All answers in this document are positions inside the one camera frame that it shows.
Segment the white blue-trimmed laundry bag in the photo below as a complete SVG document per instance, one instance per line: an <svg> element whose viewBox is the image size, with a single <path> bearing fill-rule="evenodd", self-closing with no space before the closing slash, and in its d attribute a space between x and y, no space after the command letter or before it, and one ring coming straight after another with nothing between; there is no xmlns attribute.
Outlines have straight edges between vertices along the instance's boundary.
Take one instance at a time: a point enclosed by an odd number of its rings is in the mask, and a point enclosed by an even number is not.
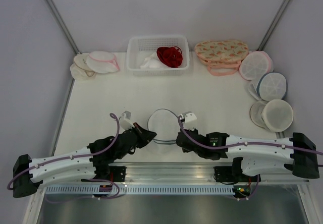
<svg viewBox="0 0 323 224"><path fill-rule="evenodd" d="M164 154L172 151L179 130L174 112L166 108L155 110L147 120L147 129L157 133L148 145L150 152Z"/></svg>

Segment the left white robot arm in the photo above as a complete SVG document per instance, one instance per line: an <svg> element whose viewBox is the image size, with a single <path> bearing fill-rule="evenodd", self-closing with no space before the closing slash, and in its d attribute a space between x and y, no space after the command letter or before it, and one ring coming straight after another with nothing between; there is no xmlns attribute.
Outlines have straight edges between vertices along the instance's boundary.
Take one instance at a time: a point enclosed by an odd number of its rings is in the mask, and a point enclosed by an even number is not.
<svg viewBox="0 0 323 224"><path fill-rule="evenodd" d="M156 132L134 123L123 133L95 140L69 154L44 158L21 155L13 167L13 178L7 189L13 192L13 197L22 198L59 182L91 179L104 182L110 177L111 163L134 154L156 136Z"/></svg>

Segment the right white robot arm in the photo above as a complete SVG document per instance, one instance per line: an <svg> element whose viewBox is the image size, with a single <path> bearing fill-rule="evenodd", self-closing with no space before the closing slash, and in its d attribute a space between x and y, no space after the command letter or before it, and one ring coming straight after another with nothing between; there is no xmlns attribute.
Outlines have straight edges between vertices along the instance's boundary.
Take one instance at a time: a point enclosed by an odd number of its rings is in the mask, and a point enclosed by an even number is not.
<svg viewBox="0 0 323 224"><path fill-rule="evenodd" d="M178 133L176 144L183 152L194 152L204 159L230 160L230 174L236 181L281 171L290 171L304 179L320 177L317 157L322 153L302 133L293 133L291 138L264 140L220 132L203 136L197 130L184 130Z"/></svg>

